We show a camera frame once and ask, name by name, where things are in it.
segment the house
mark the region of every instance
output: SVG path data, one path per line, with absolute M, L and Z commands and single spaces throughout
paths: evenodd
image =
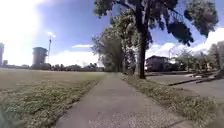
M 168 66 L 169 59 L 167 57 L 151 56 L 146 59 L 147 71 L 166 71 L 166 69 L 168 69 Z

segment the green lawn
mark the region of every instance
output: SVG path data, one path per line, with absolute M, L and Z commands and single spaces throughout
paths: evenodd
M 0 69 L 0 127 L 50 127 L 103 76 Z

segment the concrete path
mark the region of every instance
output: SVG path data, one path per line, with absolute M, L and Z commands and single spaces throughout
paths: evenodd
M 192 128 L 115 76 L 108 76 L 75 104 L 56 128 Z

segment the grass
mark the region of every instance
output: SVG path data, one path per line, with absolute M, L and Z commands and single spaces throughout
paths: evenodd
M 216 117 L 217 105 L 212 99 L 189 90 L 172 88 L 136 77 L 122 76 L 122 79 L 162 106 L 196 122 L 200 127 L 205 127 Z
M 0 85 L 0 123 L 3 120 L 4 125 L 16 128 L 51 127 L 102 77 L 102 73 L 0 69 L 4 83 Z

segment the sky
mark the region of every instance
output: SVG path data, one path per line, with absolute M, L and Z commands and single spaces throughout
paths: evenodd
M 219 23 L 206 39 L 191 26 L 195 42 L 188 49 L 206 51 L 211 44 L 224 40 L 223 0 L 215 0 Z M 48 32 L 54 33 L 49 62 L 51 64 L 81 66 L 98 63 L 98 56 L 90 49 L 91 38 L 109 27 L 109 18 L 99 19 L 94 13 L 94 0 L 0 0 L 0 42 L 5 44 L 4 60 L 9 64 L 32 64 L 33 47 L 48 49 Z M 169 56 L 185 46 L 159 29 L 151 31 L 154 43 L 146 52 Z

